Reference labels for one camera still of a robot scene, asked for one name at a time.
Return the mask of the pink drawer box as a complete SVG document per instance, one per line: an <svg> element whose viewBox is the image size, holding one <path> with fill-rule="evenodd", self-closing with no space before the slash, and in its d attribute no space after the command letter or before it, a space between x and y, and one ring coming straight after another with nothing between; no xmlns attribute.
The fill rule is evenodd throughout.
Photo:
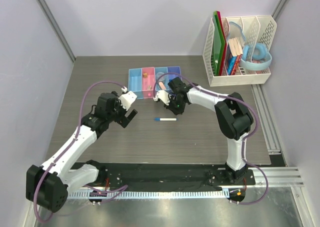
<svg viewBox="0 0 320 227"><path fill-rule="evenodd" d="M154 67L142 68L142 93L143 93L144 99L149 99L153 97L155 81L156 81L155 68ZM153 86L153 89L147 90L148 86Z"/></svg>

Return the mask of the clear tape roll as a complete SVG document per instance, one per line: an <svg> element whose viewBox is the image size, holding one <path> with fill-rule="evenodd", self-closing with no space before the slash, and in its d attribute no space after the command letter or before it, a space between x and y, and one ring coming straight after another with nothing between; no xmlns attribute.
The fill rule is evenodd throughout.
<svg viewBox="0 0 320 227"><path fill-rule="evenodd" d="M159 82L164 82L166 80L166 76L164 74L164 72L157 72L155 74L156 80L158 80Z"/></svg>

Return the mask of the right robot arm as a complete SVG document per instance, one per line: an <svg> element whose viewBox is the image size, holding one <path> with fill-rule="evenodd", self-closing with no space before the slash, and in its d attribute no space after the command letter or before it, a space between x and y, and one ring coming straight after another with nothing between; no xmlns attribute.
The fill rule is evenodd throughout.
<svg viewBox="0 0 320 227"><path fill-rule="evenodd" d="M200 85L185 84L179 77L172 79L168 86L171 92L159 90L154 101L163 102L164 107L175 115L183 114L186 105L190 104L205 107L216 114L220 131L227 139L226 180L233 185L241 182L248 170L247 136L254 123L242 96L237 92L223 95Z"/></svg>

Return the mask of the light blue drawer box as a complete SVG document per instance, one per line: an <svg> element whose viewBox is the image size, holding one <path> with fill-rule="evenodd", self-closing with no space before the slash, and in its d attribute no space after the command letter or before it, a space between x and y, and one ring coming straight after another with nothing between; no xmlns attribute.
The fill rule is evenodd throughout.
<svg viewBox="0 0 320 227"><path fill-rule="evenodd" d="M128 90L132 91L137 99L143 99L142 68L133 68L128 71Z"/></svg>

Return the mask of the pink eraser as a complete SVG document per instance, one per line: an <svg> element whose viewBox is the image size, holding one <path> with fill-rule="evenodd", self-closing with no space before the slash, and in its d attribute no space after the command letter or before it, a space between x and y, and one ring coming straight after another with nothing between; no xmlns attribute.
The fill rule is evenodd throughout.
<svg viewBox="0 0 320 227"><path fill-rule="evenodd" d="M161 90L164 90L164 91L165 91L165 90L167 89L166 86L164 85L164 83L161 82L161 81L158 83L158 85L159 85L159 87L160 87Z"/></svg>

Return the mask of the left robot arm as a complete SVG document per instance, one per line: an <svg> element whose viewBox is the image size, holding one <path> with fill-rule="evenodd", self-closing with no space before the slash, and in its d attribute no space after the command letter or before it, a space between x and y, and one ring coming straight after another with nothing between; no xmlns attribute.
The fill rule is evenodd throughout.
<svg viewBox="0 0 320 227"><path fill-rule="evenodd" d="M65 144L41 166L32 165L27 170L26 199L56 213L70 193L91 183L102 186L107 179L103 164L89 160L73 172L70 169L112 122L127 127L138 113L135 109L128 113L136 99L137 95L132 91L122 95L115 91L102 93Z"/></svg>

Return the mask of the blue marker pen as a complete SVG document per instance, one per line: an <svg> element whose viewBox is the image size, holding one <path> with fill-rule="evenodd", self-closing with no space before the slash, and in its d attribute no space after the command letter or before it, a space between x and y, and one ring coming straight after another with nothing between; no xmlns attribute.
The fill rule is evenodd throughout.
<svg viewBox="0 0 320 227"><path fill-rule="evenodd" d="M161 122L161 121L165 121L165 122L173 122L173 121L177 121L177 118L161 118L161 117L156 117L154 118L155 121Z"/></svg>

